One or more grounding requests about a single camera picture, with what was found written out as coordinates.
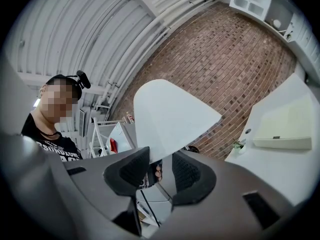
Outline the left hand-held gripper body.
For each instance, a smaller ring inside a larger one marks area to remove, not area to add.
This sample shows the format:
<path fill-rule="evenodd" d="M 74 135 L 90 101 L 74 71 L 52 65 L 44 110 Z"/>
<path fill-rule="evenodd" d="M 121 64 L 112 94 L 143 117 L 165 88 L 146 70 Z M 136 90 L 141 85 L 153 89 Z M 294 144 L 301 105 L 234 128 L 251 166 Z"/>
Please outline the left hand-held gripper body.
<path fill-rule="evenodd" d="M 149 165 L 149 168 L 147 170 L 147 173 L 145 174 L 142 182 L 141 182 L 141 188 L 150 188 L 153 185 L 155 185 L 156 183 L 158 183 L 158 179 L 155 175 L 156 172 L 156 167 L 160 166 L 161 167 L 161 172 L 162 172 L 162 165 L 163 165 L 163 160 L 158 160 L 154 163 L 151 163 Z"/>

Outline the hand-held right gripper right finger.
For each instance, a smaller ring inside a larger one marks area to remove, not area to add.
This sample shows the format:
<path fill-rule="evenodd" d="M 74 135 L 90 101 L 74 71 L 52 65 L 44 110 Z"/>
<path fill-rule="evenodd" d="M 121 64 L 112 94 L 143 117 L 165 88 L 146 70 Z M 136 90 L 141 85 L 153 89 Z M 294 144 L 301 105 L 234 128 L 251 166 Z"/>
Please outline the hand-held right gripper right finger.
<path fill-rule="evenodd" d="M 216 186 L 215 172 L 181 151 L 172 154 L 172 172 L 176 186 L 176 194 L 172 197 L 174 206 L 198 204 Z"/>

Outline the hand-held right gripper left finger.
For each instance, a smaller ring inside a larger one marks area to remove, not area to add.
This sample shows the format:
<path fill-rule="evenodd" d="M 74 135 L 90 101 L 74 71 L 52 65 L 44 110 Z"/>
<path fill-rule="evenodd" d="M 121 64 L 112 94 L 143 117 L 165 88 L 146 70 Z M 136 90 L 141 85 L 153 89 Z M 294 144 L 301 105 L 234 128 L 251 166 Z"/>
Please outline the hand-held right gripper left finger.
<path fill-rule="evenodd" d="M 150 166 L 150 148 L 144 147 L 109 165 L 106 184 L 119 196 L 134 197 Z"/>

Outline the white table lamp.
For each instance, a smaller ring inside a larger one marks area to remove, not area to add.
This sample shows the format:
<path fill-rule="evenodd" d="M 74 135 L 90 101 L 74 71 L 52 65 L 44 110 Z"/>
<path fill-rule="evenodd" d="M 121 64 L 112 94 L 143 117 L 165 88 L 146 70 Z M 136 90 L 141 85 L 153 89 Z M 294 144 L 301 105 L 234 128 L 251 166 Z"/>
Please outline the white table lamp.
<path fill-rule="evenodd" d="M 187 146 L 213 127 L 221 114 L 164 79 L 142 85 L 134 95 L 137 146 L 149 148 L 155 163 Z"/>

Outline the white desk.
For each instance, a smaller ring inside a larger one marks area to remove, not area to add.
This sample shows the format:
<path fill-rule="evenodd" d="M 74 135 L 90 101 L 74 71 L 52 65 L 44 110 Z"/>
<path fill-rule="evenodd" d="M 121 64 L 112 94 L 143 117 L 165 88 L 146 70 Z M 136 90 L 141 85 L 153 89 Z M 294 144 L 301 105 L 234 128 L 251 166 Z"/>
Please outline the white desk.
<path fill-rule="evenodd" d="M 257 147 L 253 138 L 263 115 L 306 94 L 311 96 L 314 130 L 311 150 L 274 149 Z M 240 165 L 279 191 L 293 205 L 308 199 L 320 180 L 320 103 L 295 73 L 279 87 L 252 106 L 239 140 L 246 139 L 246 151 L 238 154 L 233 149 L 227 162 Z"/>

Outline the white shelf cabinet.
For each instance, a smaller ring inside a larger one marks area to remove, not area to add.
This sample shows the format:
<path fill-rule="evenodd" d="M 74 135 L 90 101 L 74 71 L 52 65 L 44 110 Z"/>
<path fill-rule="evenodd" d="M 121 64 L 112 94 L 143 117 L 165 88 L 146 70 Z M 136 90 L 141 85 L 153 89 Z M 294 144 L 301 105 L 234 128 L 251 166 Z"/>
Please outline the white shelf cabinet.
<path fill-rule="evenodd" d="M 273 31 L 295 54 L 305 70 L 320 77 L 320 42 L 311 24 L 290 0 L 230 0 L 229 5 Z M 272 26 L 279 20 L 281 27 Z"/>

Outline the silver refrigerator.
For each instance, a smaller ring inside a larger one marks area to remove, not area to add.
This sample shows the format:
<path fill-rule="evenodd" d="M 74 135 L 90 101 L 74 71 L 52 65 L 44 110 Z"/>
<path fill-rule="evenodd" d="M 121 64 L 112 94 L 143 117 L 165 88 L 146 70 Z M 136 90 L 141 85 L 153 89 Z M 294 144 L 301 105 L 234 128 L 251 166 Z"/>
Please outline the silver refrigerator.
<path fill-rule="evenodd" d="M 112 151 L 111 139 L 115 142 L 116 151 Z M 134 123 L 118 122 L 112 129 L 106 141 L 109 155 L 122 153 L 137 148 L 136 128 Z"/>

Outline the white metal shelf rack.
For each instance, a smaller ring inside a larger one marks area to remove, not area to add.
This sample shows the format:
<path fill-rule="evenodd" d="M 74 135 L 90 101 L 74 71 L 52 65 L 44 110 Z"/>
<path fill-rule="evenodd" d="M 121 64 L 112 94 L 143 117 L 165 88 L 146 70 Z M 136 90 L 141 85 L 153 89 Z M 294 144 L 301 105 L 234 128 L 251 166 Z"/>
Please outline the white metal shelf rack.
<path fill-rule="evenodd" d="M 108 139 L 112 130 L 115 128 L 118 121 L 98 121 L 96 117 L 91 119 L 93 126 L 92 136 L 89 140 L 89 158 L 98 158 L 111 154 L 108 147 Z"/>

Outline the pale green potted plant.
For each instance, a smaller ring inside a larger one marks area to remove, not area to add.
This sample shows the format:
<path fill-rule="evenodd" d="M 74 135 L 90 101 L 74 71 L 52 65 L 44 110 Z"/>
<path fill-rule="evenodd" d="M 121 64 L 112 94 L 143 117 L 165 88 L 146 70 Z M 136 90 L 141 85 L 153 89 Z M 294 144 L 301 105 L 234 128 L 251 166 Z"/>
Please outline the pale green potted plant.
<path fill-rule="evenodd" d="M 233 149 L 239 155 L 243 154 L 246 151 L 246 139 L 241 141 L 237 140 L 233 143 Z"/>

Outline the person's black printed shirt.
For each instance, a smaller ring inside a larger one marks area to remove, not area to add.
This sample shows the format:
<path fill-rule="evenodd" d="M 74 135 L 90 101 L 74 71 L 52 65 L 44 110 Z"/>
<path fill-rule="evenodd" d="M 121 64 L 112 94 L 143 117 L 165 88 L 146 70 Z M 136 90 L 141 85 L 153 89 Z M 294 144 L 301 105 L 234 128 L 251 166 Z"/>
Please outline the person's black printed shirt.
<path fill-rule="evenodd" d="M 45 151 L 57 153 L 62 162 L 71 162 L 83 159 L 81 152 L 69 137 L 63 137 L 60 132 L 57 132 L 56 136 L 58 136 L 58 138 L 46 138 L 37 128 L 31 114 L 28 115 L 21 134 L 31 138 Z"/>

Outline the cream flat box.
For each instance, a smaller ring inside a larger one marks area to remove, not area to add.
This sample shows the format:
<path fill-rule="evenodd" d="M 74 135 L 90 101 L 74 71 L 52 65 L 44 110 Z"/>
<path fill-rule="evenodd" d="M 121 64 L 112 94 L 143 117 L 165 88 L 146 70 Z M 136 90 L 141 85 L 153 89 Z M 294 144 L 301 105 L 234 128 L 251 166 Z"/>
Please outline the cream flat box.
<path fill-rule="evenodd" d="M 311 150 L 314 122 L 312 99 L 306 94 L 266 112 L 252 141 L 259 148 Z"/>

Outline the row of white ceiling pipes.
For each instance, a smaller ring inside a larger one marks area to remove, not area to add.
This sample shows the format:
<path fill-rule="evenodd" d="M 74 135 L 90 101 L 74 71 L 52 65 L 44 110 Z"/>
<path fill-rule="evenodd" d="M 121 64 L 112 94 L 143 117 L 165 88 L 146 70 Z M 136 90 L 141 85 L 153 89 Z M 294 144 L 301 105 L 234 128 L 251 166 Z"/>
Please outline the row of white ceiling pipes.
<path fill-rule="evenodd" d="M 130 76 L 139 67 L 139 64 L 150 56 L 150 50 L 162 42 L 181 19 L 187 18 L 201 6 L 214 1 L 178 0 L 156 16 L 125 50 L 108 78 L 105 90 L 102 96 L 98 98 L 95 107 L 101 107 L 104 101 L 107 101 L 112 106 L 116 96 L 124 88 Z"/>

